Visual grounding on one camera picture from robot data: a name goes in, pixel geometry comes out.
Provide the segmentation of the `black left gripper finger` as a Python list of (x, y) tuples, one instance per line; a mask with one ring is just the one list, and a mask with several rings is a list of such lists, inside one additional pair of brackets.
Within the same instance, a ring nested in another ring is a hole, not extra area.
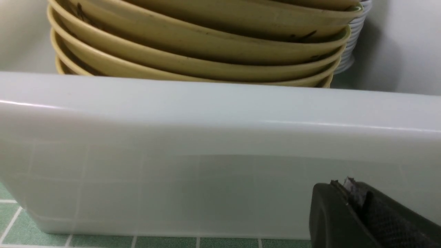
[(441, 246), (439, 225), (350, 177), (314, 185), (309, 231), (312, 248)]

